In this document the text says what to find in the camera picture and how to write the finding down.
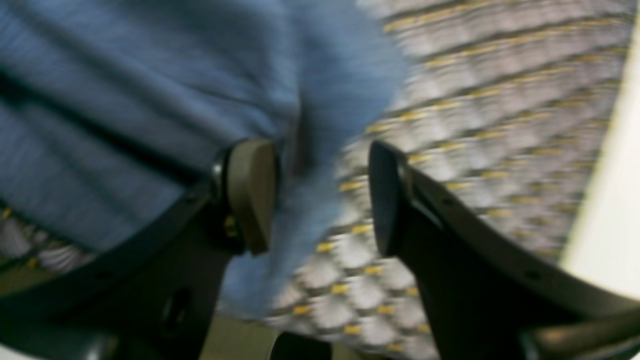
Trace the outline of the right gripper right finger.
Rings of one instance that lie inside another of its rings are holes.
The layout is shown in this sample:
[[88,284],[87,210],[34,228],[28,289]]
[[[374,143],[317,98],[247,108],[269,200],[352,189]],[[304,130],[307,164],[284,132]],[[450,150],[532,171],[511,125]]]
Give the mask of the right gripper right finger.
[[512,243],[383,141],[368,177],[379,253],[414,275],[442,360],[631,360],[639,302]]

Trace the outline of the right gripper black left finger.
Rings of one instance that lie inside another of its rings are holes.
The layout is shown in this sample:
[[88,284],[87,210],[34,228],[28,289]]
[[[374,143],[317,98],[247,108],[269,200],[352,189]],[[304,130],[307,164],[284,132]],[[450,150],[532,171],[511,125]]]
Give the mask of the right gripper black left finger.
[[89,264],[1,298],[1,344],[40,360],[196,360],[234,256],[269,249],[274,142],[245,139],[149,226]]

